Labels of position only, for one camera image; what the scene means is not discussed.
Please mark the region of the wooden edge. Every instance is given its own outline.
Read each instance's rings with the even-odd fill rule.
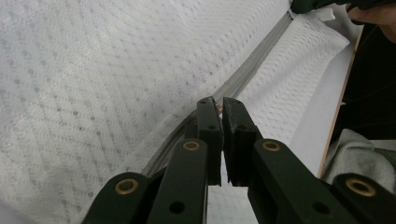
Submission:
[[[346,72],[346,79],[344,81],[343,89],[341,90],[340,98],[338,99],[338,106],[335,109],[334,118],[332,119],[332,126],[330,128],[329,136],[328,136],[327,142],[326,142],[326,148],[324,149],[323,156],[322,156],[322,159],[321,159],[321,162],[320,162],[317,178],[320,178],[320,175],[322,173],[323,165],[324,165],[324,162],[325,162],[326,156],[327,156],[327,151],[329,150],[330,141],[332,139],[332,132],[334,131],[335,122],[337,121],[338,112],[340,111],[340,106],[341,106],[341,103],[343,101],[344,93],[346,91],[347,81],[349,80],[350,70],[352,69],[352,64],[355,61],[355,54],[356,54],[356,51],[358,50],[359,43],[361,42],[361,34],[362,34],[362,32],[363,32],[363,29],[361,29],[361,33],[359,34],[358,39],[356,40],[355,48],[353,49],[353,52],[352,52],[352,57],[350,59],[349,67],[348,67],[347,72]]]

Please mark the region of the gray cloth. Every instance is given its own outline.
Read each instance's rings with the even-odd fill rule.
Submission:
[[[395,169],[374,145],[358,133],[345,129],[330,147],[321,179],[328,183],[340,174],[354,173],[372,178],[391,193],[396,192]]]

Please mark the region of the dotted pattern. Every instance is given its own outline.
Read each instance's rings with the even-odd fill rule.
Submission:
[[[6,1],[0,6],[0,202],[79,223],[112,176],[242,64],[289,0]]]
[[[295,18],[238,97],[263,137],[290,143],[327,65],[347,44],[314,15]],[[207,222],[257,223],[247,190],[225,183],[221,169],[222,187],[209,187]]]

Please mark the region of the white textured sheet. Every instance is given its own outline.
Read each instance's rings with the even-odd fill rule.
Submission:
[[[107,180],[140,172],[289,6],[3,2],[0,202],[31,222],[81,221]],[[264,136],[290,141],[320,76],[346,43],[316,18],[297,18],[239,97]],[[239,204],[243,190],[209,193],[210,223],[255,221]]]

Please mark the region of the gray zipper tape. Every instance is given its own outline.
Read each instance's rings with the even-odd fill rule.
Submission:
[[[242,65],[233,73],[233,75],[213,94],[218,105],[222,105],[224,96],[236,98],[239,93],[246,87],[249,81],[254,77],[262,65],[262,62],[268,56],[279,38],[285,33],[292,18],[287,12],[264,38],[264,40],[253,50],[250,56]],[[173,145],[184,134],[184,127],[196,123],[196,111],[189,114],[165,139],[159,150],[154,154],[147,166],[143,169],[142,175],[152,176],[166,166],[169,161],[169,155]]]

